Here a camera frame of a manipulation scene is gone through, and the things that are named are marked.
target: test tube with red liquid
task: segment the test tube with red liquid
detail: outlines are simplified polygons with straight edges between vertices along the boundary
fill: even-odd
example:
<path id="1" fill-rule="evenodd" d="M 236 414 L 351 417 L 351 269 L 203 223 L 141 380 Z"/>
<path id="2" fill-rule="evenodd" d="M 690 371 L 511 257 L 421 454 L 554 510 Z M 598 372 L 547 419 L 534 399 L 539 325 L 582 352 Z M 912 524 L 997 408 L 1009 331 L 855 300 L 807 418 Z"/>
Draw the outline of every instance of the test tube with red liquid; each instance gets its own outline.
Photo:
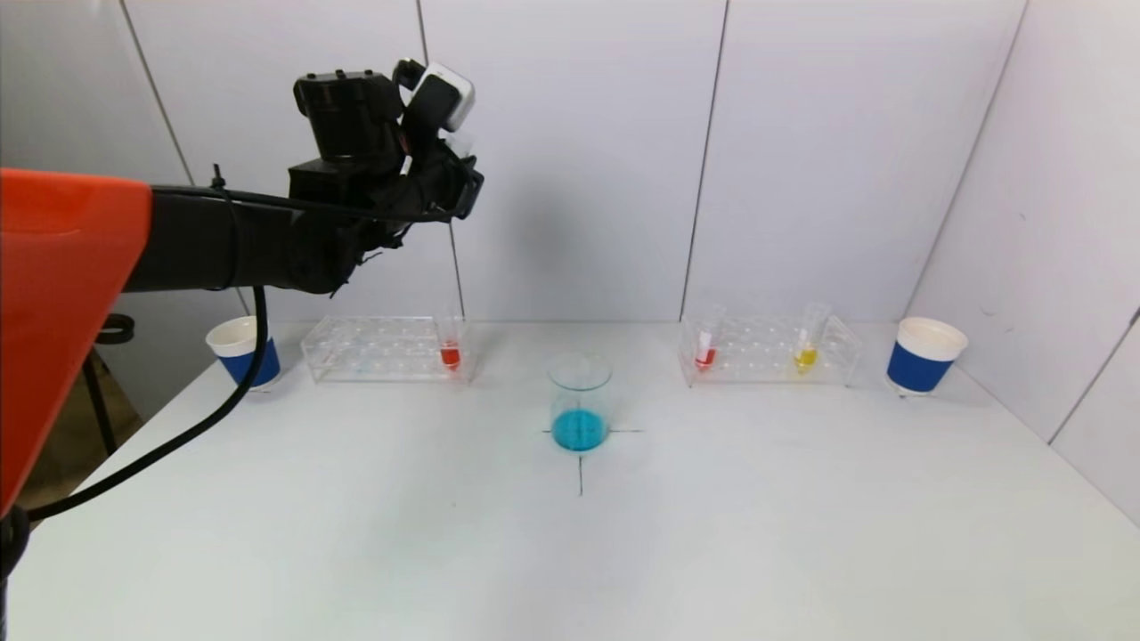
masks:
<path id="1" fill-rule="evenodd" d="M 724 322 L 725 309 L 714 306 L 707 315 L 695 322 L 697 351 L 693 362 L 697 370 L 705 372 L 716 362 L 716 347 L 720 338 L 720 325 Z"/>
<path id="2" fill-rule="evenodd" d="M 432 317 L 435 323 L 435 335 L 439 339 L 439 357 L 443 366 L 451 372 L 459 370 L 459 325 L 463 318 L 451 313 Z"/>

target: white wall panel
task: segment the white wall panel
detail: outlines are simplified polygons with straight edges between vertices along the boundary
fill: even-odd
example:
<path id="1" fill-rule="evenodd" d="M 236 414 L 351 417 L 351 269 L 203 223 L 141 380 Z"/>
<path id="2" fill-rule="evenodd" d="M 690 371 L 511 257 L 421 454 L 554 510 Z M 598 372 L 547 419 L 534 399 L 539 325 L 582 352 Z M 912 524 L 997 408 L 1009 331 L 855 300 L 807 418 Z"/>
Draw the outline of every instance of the white wall panel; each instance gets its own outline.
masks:
<path id="1" fill-rule="evenodd" d="M 724 2 L 422 0 L 467 75 L 487 177 L 455 225 L 467 314 L 668 320 L 681 309 Z"/>
<path id="2" fill-rule="evenodd" d="M 1140 525 L 1140 331 L 1129 332 L 1053 447 Z"/>
<path id="3" fill-rule="evenodd" d="M 0 2 L 0 162 L 186 181 L 119 2 Z M 144 419 L 213 359 L 210 327 L 243 314 L 235 292 L 128 294 L 115 310 L 138 335 L 99 354 Z"/>
<path id="4" fill-rule="evenodd" d="M 1140 305 L 1140 5 L 1031 2 L 911 311 L 1042 438 Z"/>
<path id="5" fill-rule="evenodd" d="M 423 59 L 415 0 L 127 2 L 195 182 L 219 163 L 235 189 L 285 195 L 288 168 L 317 157 L 293 82 L 308 72 Z M 275 320 L 326 314 L 430 314 L 454 292 L 447 226 L 420 225 L 407 245 L 358 269 L 328 297 L 267 292 Z"/>
<path id="6" fill-rule="evenodd" d="M 1023 6 L 732 2 L 690 300 L 727 290 L 901 317 Z"/>

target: floor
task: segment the floor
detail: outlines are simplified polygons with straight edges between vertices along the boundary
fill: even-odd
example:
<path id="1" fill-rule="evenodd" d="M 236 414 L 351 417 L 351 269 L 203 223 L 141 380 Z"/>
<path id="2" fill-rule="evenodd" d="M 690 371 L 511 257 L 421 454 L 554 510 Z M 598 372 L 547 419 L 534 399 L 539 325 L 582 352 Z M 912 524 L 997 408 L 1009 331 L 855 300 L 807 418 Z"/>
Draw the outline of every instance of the floor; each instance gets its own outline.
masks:
<path id="1" fill-rule="evenodd" d="M 96 358 L 99 389 L 111 417 L 115 443 L 122 445 L 142 427 L 114 376 Z M 24 484 L 17 503 L 25 509 L 43 505 L 71 494 L 83 479 L 107 459 L 95 409 L 83 375 L 76 376 L 35 466 Z"/>

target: red liquid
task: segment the red liquid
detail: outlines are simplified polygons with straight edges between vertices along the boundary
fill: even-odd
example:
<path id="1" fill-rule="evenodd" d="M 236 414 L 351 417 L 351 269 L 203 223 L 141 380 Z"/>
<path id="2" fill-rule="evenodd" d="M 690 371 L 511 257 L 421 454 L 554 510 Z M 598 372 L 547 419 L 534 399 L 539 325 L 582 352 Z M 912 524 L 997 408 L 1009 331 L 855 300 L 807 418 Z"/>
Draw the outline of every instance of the red liquid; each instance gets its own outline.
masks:
<path id="1" fill-rule="evenodd" d="M 455 372 L 459 368 L 459 344 L 455 341 L 447 341 L 439 349 L 439 356 L 443 359 L 443 366 Z"/>
<path id="2" fill-rule="evenodd" d="M 695 358 L 697 368 L 703 372 L 712 366 L 714 360 L 716 360 L 716 348 L 711 348 L 705 352 L 705 360 L 701 360 L 700 356 Z"/>

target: test tube rack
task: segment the test tube rack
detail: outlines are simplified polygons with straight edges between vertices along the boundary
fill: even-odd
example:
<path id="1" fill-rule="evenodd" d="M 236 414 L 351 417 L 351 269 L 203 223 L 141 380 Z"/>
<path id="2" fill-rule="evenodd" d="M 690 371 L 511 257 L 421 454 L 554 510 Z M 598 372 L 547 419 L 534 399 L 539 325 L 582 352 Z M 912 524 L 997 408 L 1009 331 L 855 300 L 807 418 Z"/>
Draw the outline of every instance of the test tube rack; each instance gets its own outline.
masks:
<path id="1" fill-rule="evenodd" d="M 443 364 L 432 317 L 325 317 L 301 341 L 312 380 L 321 382 L 441 382 L 466 383 L 475 366 L 475 351 L 459 327 L 459 363 Z"/>
<path id="2" fill-rule="evenodd" d="M 678 355 L 689 387 L 698 383 L 815 383 L 849 386 L 863 342 L 836 316 L 829 316 L 816 346 L 815 365 L 800 374 L 793 362 L 803 325 L 798 317 L 727 316 L 712 344 L 708 366 L 697 364 L 697 320 L 681 322 Z"/>

